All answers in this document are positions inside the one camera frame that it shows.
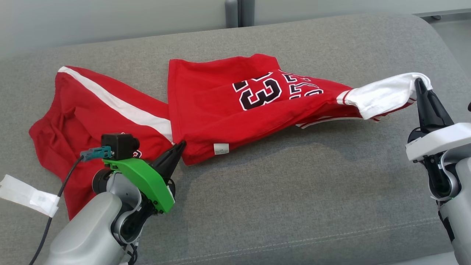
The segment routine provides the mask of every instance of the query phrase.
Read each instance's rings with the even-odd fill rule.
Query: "white label on cable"
[[[227,154],[228,152],[229,152],[229,144],[228,143],[215,143],[214,144],[214,154],[215,155]]]
[[[418,140],[420,140],[420,138],[422,138],[422,137],[419,137],[419,138],[415,139],[414,141],[411,141],[410,143],[406,144],[406,148],[408,148],[409,146],[413,145],[415,142],[417,142]]]
[[[57,195],[37,190],[10,175],[5,175],[0,182],[0,198],[24,205],[49,217],[54,217],[59,203]]]

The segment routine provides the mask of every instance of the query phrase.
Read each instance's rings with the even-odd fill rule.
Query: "gray couch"
[[[469,80],[443,41],[412,15],[330,17],[60,47],[0,62],[0,174],[51,193],[28,135],[48,110],[63,65],[114,77],[167,101],[168,61],[276,56],[283,70],[359,87],[421,72],[455,121],[468,122]],[[287,128],[173,176],[177,203],[153,217],[140,265],[381,264],[451,251],[429,197],[425,169],[404,145],[415,106],[380,123],[335,121]],[[67,224],[63,200],[41,264]],[[1,264],[27,264],[47,217],[0,200]]]

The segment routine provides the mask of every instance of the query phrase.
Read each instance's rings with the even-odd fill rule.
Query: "green bracket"
[[[121,172],[154,204],[159,212],[168,213],[175,201],[163,178],[144,160],[128,158],[123,160],[103,159],[111,170]]]

